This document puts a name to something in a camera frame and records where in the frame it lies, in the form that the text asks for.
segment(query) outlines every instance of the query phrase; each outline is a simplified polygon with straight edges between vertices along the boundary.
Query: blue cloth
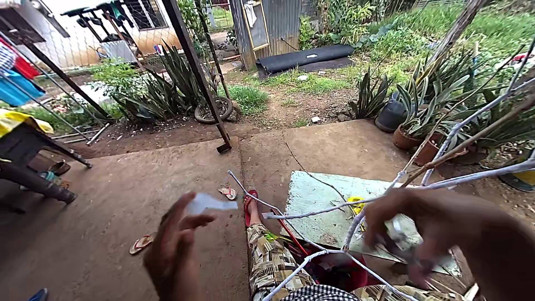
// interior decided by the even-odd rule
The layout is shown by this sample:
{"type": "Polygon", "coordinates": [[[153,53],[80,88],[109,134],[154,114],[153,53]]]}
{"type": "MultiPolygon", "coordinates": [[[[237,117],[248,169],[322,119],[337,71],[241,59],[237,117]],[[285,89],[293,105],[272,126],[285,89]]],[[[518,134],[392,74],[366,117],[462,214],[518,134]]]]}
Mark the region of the blue cloth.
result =
{"type": "MultiPolygon", "coordinates": [[[[15,71],[4,70],[4,75],[13,81],[17,86],[28,92],[28,94],[31,96],[37,98],[43,95],[41,91],[35,88],[32,82],[15,71]]],[[[0,76],[0,99],[14,107],[21,106],[31,100],[26,93],[22,92],[19,88],[11,84],[2,76],[0,76]]]]}

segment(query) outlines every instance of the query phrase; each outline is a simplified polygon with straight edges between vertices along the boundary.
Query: rusty metal pole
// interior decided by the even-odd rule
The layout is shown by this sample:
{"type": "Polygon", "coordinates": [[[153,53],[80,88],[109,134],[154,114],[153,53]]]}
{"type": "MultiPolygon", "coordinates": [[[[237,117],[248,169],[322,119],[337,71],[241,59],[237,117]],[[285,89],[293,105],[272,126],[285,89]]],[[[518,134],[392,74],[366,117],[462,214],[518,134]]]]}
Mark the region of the rusty metal pole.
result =
{"type": "Polygon", "coordinates": [[[221,80],[221,85],[223,86],[223,90],[225,90],[225,95],[227,96],[227,98],[232,100],[231,95],[228,93],[227,84],[225,83],[225,78],[223,78],[223,72],[221,72],[221,67],[219,66],[219,61],[217,59],[216,50],[213,47],[212,38],[210,37],[210,32],[208,31],[208,26],[206,25],[206,20],[204,20],[204,14],[202,11],[201,2],[199,0],[195,0],[195,6],[197,6],[197,13],[199,13],[199,18],[201,18],[201,25],[204,30],[204,35],[206,36],[206,40],[208,41],[208,46],[210,46],[210,52],[212,52],[213,62],[215,63],[217,72],[219,73],[219,79],[221,80]]]}
{"type": "Polygon", "coordinates": [[[208,90],[208,83],[206,82],[206,78],[204,77],[204,73],[201,69],[201,63],[199,62],[197,58],[197,53],[195,52],[193,48],[192,41],[189,38],[186,25],[184,24],[184,20],[182,19],[182,14],[180,13],[180,10],[178,9],[177,1],[176,0],[162,0],[162,2],[164,4],[165,11],[167,11],[167,15],[169,16],[169,19],[171,20],[171,25],[173,25],[173,28],[177,34],[178,40],[180,41],[180,44],[182,45],[184,54],[186,55],[189,65],[192,68],[193,75],[195,76],[195,79],[197,80],[197,84],[199,85],[199,88],[201,89],[201,93],[204,99],[206,99],[206,102],[208,103],[208,107],[210,108],[210,112],[212,113],[212,116],[214,120],[216,121],[216,127],[219,130],[219,133],[221,134],[221,137],[223,138],[225,142],[225,144],[217,147],[217,151],[220,153],[227,151],[232,148],[231,141],[230,141],[230,138],[228,137],[227,132],[225,131],[225,127],[223,126],[221,122],[221,117],[219,115],[219,112],[217,111],[216,103],[213,101],[212,93],[210,93],[210,91],[208,90]]]}

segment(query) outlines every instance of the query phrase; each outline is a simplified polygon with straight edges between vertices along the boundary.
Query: foot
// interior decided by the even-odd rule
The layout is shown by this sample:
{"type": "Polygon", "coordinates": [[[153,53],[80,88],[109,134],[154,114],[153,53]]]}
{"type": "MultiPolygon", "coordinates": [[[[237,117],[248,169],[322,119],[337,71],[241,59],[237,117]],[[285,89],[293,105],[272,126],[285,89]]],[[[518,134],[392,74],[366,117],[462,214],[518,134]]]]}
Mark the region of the foot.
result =
{"type": "Polygon", "coordinates": [[[258,214],[258,203],[255,200],[251,200],[247,206],[247,212],[251,216],[251,225],[252,224],[261,224],[260,215],[258,214]]]}

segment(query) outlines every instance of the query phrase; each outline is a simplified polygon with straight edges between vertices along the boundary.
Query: black rolled mat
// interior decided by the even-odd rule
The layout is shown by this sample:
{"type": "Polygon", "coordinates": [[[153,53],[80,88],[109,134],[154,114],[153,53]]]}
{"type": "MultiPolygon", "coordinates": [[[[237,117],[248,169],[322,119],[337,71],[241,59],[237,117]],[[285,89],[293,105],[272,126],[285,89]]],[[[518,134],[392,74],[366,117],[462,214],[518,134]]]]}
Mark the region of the black rolled mat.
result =
{"type": "Polygon", "coordinates": [[[258,69],[264,69],[266,73],[275,73],[288,70],[296,66],[310,63],[329,61],[352,54],[354,48],[349,45],[332,45],[315,49],[308,49],[287,54],[274,55],[259,58],[256,61],[258,69]]]}

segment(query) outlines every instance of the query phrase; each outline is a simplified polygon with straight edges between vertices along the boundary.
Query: person's right hand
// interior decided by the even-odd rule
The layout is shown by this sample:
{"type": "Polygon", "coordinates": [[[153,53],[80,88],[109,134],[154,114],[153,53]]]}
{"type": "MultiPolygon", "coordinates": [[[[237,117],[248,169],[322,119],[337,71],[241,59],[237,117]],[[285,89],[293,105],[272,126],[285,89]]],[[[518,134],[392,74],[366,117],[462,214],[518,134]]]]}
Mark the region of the person's right hand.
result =
{"type": "MultiPolygon", "coordinates": [[[[416,259],[431,262],[437,262],[455,245],[462,250],[477,245],[485,227],[510,218],[491,202],[471,195],[449,190],[395,189],[366,205],[366,244],[374,247],[377,235],[386,231],[385,222],[400,213],[414,220],[423,238],[415,251],[416,259]]],[[[409,266],[411,280],[419,285],[426,286],[429,272],[421,266],[409,266]]]]}

